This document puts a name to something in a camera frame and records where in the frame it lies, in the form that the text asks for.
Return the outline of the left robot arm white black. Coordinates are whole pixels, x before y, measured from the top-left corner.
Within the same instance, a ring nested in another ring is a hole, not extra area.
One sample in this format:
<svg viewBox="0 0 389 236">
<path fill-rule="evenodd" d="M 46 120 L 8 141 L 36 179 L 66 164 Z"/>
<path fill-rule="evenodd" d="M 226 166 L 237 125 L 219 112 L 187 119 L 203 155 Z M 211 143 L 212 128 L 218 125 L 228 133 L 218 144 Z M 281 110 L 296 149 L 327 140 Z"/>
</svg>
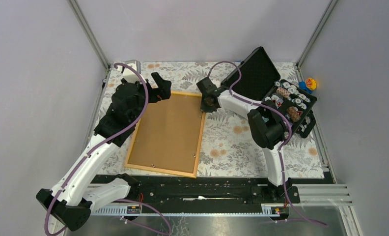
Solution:
<svg viewBox="0 0 389 236">
<path fill-rule="evenodd" d="M 106 114 L 94 129 L 94 134 L 78 160 L 66 175 L 51 189 L 40 189 L 36 199 L 47 210 L 45 222 L 52 216 L 66 229 L 76 231 L 91 213 L 119 199 L 133 202 L 139 190 L 127 174 L 95 190 L 88 186 L 106 160 L 131 136 L 149 103 L 170 99 L 171 81 L 153 72 L 156 88 L 141 75 L 134 82 L 122 79 L 111 96 Z"/>
</svg>

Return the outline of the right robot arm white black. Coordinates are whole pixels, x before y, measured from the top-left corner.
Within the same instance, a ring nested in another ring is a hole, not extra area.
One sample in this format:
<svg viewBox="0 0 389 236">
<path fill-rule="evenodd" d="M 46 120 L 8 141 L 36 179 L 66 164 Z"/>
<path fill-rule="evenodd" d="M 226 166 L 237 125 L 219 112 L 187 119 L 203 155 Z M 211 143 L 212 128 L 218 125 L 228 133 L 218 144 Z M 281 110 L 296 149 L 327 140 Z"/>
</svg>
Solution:
<svg viewBox="0 0 389 236">
<path fill-rule="evenodd" d="M 264 153 L 270 200 L 291 204 L 282 155 L 283 146 L 292 136 L 292 127 L 285 115 L 269 102 L 251 100 L 232 88 L 217 87 L 209 77 L 197 82 L 196 86 L 201 92 L 200 109 L 203 112 L 223 108 L 247 119 L 253 140 Z"/>
</svg>

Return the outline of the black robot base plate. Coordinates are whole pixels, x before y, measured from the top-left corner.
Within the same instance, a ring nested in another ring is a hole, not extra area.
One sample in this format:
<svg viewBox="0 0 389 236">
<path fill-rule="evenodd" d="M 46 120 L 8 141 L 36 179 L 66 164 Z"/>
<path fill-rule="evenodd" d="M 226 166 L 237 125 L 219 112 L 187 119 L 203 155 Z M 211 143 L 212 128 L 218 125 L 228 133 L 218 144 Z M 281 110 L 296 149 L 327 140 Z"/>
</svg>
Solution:
<svg viewBox="0 0 389 236">
<path fill-rule="evenodd" d="M 175 211 L 230 211 L 254 209 L 259 205 L 283 207 L 287 202 L 274 201 L 269 195 L 266 178 L 247 177 L 165 177 L 126 176 L 131 190 L 129 200 L 149 204 L 159 209 Z M 296 186 L 289 181 L 288 195 L 294 204 L 300 203 Z"/>
</svg>

